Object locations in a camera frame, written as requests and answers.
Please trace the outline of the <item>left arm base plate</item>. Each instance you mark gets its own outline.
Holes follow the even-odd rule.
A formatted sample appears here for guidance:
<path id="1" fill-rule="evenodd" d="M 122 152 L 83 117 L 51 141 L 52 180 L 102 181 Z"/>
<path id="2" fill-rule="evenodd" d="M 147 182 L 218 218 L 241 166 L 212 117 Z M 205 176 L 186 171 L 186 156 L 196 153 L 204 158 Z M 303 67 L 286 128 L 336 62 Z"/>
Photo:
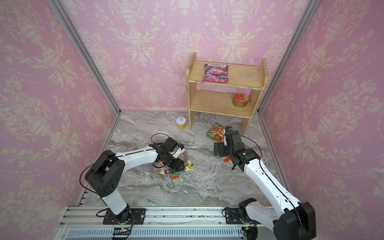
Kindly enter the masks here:
<path id="1" fill-rule="evenodd" d="M 110 209 L 107 209 L 103 220 L 104 225 L 142 225 L 145 220 L 146 209 L 133 208 L 129 211 L 123 211 L 115 215 Z"/>

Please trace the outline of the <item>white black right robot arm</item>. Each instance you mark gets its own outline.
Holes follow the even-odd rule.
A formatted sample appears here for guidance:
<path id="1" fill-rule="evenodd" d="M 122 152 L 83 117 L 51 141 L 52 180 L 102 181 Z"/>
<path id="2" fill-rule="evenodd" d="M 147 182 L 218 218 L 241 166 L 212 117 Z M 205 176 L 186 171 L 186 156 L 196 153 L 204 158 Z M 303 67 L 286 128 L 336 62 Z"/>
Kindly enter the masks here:
<path id="1" fill-rule="evenodd" d="M 225 127 L 224 142 L 214 144 L 215 156 L 229 158 L 261 189 L 272 205 L 267 208 L 256 199 L 239 203 L 240 218 L 245 223 L 256 221 L 269 230 L 278 240 L 313 240 L 317 236 L 314 207 L 291 194 L 271 174 L 260 154 L 246 148 L 242 136 L 232 127 Z"/>

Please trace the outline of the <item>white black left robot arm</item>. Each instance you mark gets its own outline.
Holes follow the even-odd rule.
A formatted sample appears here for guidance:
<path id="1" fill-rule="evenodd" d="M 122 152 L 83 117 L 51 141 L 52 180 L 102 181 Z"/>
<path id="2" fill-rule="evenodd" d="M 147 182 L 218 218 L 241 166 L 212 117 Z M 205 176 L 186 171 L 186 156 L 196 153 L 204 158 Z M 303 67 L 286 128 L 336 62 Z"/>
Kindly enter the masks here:
<path id="1" fill-rule="evenodd" d="M 108 220 L 112 220 L 114 224 L 131 224 L 135 222 L 135 216 L 118 190 L 122 174 L 135 167 L 158 162 L 180 172 L 184 170 L 185 162 L 179 155 L 184 152 L 182 144 L 179 144 L 174 151 L 157 144 L 125 153 L 106 150 L 90 166 L 85 174 L 85 180 L 107 205 Z"/>

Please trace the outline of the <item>yellow key tag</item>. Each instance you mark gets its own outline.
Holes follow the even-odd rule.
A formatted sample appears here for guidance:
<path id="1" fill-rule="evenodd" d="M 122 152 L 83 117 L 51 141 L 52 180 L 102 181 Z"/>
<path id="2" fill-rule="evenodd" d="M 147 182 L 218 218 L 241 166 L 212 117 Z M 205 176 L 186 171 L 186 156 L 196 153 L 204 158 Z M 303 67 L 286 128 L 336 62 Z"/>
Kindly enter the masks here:
<path id="1" fill-rule="evenodd" d="M 193 167 L 193 163 L 190 161 L 190 160 L 187 160 L 187 165 L 185 166 L 185 171 L 193 171 L 194 170 L 194 167 Z"/>

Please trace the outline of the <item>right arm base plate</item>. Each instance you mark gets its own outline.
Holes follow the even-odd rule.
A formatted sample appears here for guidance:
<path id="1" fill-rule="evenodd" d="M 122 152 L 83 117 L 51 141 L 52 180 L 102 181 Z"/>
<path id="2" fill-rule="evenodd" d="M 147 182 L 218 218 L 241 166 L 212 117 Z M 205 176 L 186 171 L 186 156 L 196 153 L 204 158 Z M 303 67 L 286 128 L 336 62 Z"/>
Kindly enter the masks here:
<path id="1" fill-rule="evenodd" d="M 239 210 L 239 208 L 225 207 L 222 210 L 222 215 L 226 219 L 227 225 L 244 224 L 244 225 L 254 226 L 257 223 L 254 220 L 250 220 L 245 215 L 245 212 L 242 210 Z"/>

